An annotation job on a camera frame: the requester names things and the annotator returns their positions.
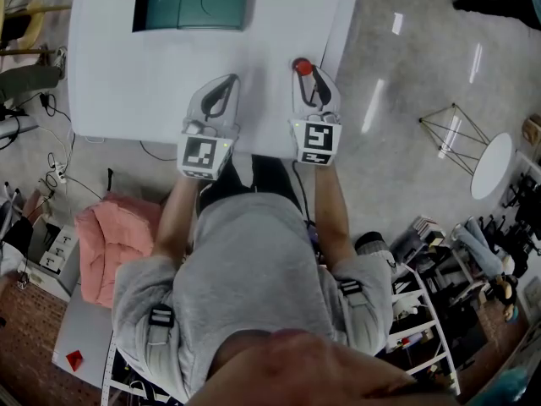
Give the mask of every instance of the concrete floor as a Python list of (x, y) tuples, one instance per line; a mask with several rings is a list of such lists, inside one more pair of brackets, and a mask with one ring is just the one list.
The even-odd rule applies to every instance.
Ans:
[[(522, 121), (541, 110), (541, 33), (514, 19), (458, 13), (451, 1), (358, 0), (338, 77), (345, 130), (336, 161), (354, 235), (379, 230), (391, 240), (419, 214), (450, 229), (497, 206), (508, 182), (487, 199), (473, 200), (467, 174), (438, 157), (418, 118), (456, 102), (490, 138), (508, 131), (520, 142)], [(395, 13), (403, 16), (399, 35), (392, 31)], [(68, 15), (47, 19), (44, 41), (50, 47), (66, 44)], [(478, 72), (470, 83), (477, 60)], [(68, 110), (66, 90), (63, 82), (55, 92), (63, 111)], [(68, 145), (65, 118), (49, 118), (38, 101), (26, 109)], [(162, 157), (176, 155), (175, 146), (148, 144), (148, 149)], [(28, 194), (48, 171), (49, 151), (63, 155), (49, 134), (20, 136), (0, 151), (0, 177)], [(247, 180), (248, 162), (235, 157)], [(174, 182), (175, 163), (154, 160), (135, 141), (91, 144), (77, 139), (70, 176), (103, 194), (108, 167), (132, 179), (150, 200), (161, 199)], [(302, 167), (302, 175), (313, 200), (313, 171)], [(59, 217), (96, 198), (70, 183), (68, 200), (62, 194), (54, 200)]]

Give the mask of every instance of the electrical outlet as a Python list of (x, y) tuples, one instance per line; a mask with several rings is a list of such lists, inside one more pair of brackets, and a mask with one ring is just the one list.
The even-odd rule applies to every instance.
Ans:
[(66, 184), (68, 180), (66, 179), (66, 166), (59, 162), (54, 163), (54, 171), (57, 173), (58, 181), (61, 184)]

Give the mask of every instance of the red object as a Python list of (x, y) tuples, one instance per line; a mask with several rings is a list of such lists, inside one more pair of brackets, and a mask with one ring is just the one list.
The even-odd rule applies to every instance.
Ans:
[(300, 58), (295, 62), (295, 70), (299, 75), (305, 77), (306, 75), (312, 74), (312, 63), (306, 58)]
[(71, 365), (72, 370), (77, 371), (79, 367), (81, 366), (81, 363), (83, 362), (83, 355), (81, 354), (79, 350), (75, 350), (75, 352), (72, 352), (71, 354), (67, 354), (66, 359)]

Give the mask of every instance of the green box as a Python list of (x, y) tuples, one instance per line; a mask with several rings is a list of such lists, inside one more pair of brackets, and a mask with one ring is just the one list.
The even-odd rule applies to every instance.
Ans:
[(248, 0), (136, 0), (134, 31), (242, 30)]

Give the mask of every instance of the geometric metal frame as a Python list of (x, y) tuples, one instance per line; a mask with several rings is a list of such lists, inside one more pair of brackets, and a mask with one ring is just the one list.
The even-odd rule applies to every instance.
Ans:
[[(467, 121), (472, 125), (473, 129), (475, 129), (475, 132), (478, 135), (478, 138), (472, 137), (471, 135), (464, 134), (459, 131), (455, 131), (454, 129), (447, 128), (446, 126), (440, 125), (438, 123), (431, 122), (429, 119), (437, 114), (440, 114), (444, 111), (450, 110), (460, 110), (460, 112), (464, 115), (464, 117), (467, 119)], [(452, 160), (458, 167), (460, 167), (462, 170), (464, 170), (469, 175), (473, 176), (475, 173), (475, 170), (467, 165), (467, 163), (462, 158), (468, 158), (470, 160), (473, 160), (475, 162), (479, 162), (481, 158), (476, 158), (473, 156), (469, 156), (463, 153), (459, 153), (457, 151), (454, 151), (451, 146), (449, 146), (445, 140), (443, 140), (431, 127), (437, 127), (441, 129), (446, 129), (449, 132), (455, 133), (457, 135), (460, 135), (462, 137), (466, 137), (470, 140), (476, 141), (484, 146), (488, 146), (490, 143), (489, 137), (485, 135), (485, 133), (477, 126), (477, 124), (468, 117), (468, 115), (459, 107), (457, 104), (452, 104), (450, 107), (442, 108), (441, 110), (437, 112), (432, 112), (431, 114), (428, 114), (427, 116), (424, 116), (423, 118), (419, 119), (419, 122), (423, 126), (423, 128), (427, 131), (429, 134), (431, 140), (435, 143), (436, 148), (439, 151), (443, 151), (445, 153), (445, 156), (448, 157), (450, 160)], [(449, 156), (449, 153), (452, 153), (456, 156), (456, 158), (453, 158), (452, 156)]]

